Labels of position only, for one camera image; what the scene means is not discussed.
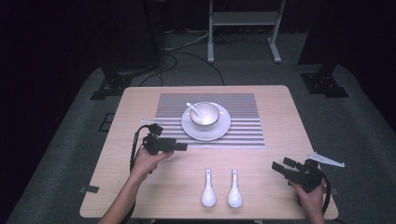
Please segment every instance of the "white plate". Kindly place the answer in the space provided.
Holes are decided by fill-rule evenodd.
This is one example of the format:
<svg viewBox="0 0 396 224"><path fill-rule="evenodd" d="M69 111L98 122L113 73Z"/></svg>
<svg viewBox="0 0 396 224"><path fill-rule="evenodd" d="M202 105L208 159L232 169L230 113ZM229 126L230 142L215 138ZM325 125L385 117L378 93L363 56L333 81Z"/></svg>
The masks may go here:
<svg viewBox="0 0 396 224"><path fill-rule="evenodd" d="M221 105L214 103L212 104L215 105L220 112L219 120L213 126L213 128L210 130L198 129L190 118L191 109L187 108L186 111L184 111L183 116L181 117L181 126L183 127L184 132L186 132L192 138L201 141L212 141L226 134L231 126L230 114Z"/></svg>

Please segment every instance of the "white bowl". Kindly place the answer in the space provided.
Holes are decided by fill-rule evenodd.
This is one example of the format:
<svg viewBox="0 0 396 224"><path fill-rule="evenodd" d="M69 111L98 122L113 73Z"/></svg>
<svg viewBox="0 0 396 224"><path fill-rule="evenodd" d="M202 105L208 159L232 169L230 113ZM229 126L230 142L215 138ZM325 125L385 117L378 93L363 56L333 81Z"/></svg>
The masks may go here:
<svg viewBox="0 0 396 224"><path fill-rule="evenodd" d="M202 118L198 117L195 111L190 112L190 118L195 126L202 130L211 129L219 120L219 109L212 103L201 102L194 107L201 112Z"/></svg>

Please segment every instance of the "white shelf frame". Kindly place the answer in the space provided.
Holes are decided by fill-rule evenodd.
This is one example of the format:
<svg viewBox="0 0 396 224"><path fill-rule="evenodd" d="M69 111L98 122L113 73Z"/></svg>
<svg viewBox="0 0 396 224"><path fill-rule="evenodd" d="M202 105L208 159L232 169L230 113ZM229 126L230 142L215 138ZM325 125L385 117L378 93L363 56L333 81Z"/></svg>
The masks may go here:
<svg viewBox="0 0 396 224"><path fill-rule="evenodd" d="M275 63L282 63L276 47L276 37L279 25L282 20L283 9L286 0L281 0L278 11L254 11L254 12L214 12L213 0L209 1L209 39L207 41L207 60L210 63L215 61L213 50L213 27L233 26L233 25L273 25L274 31L271 37L267 38L268 45L273 54Z"/></svg>

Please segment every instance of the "spoon in bowl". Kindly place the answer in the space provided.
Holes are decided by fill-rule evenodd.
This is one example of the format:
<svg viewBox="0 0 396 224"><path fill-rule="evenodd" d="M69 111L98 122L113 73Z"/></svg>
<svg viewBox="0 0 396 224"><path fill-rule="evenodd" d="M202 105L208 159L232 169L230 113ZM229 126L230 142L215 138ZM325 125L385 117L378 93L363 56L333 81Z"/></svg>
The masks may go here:
<svg viewBox="0 0 396 224"><path fill-rule="evenodd" d="M188 106L191 110L193 110L198 115L198 119L201 121L201 118L203 118L204 115L197 108L195 108L194 105L190 104L189 102L186 103L186 106Z"/></svg>
<svg viewBox="0 0 396 224"><path fill-rule="evenodd" d="M240 207L242 205L242 197L239 193L237 178L238 171L233 170L233 186L231 188L230 194L228 195L228 204L234 208Z"/></svg>
<svg viewBox="0 0 396 224"><path fill-rule="evenodd" d="M202 203L206 207L211 207L216 203L215 192L213 192L212 185L210 183L211 171L210 169L206 169L206 187L204 190L204 194L202 195Z"/></svg>

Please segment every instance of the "black strap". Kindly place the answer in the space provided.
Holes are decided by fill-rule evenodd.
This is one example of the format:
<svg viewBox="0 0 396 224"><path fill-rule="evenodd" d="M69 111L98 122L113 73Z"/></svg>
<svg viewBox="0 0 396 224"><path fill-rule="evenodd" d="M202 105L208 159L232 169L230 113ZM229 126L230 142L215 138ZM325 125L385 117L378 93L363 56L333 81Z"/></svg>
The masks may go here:
<svg viewBox="0 0 396 224"><path fill-rule="evenodd" d="M330 203L330 196L332 195L332 184L330 183L330 181L326 175L323 175L323 178L326 181L326 198L325 198L323 206L322 206L322 212L324 215L324 213L326 212L327 207L329 206L329 203Z"/></svg>

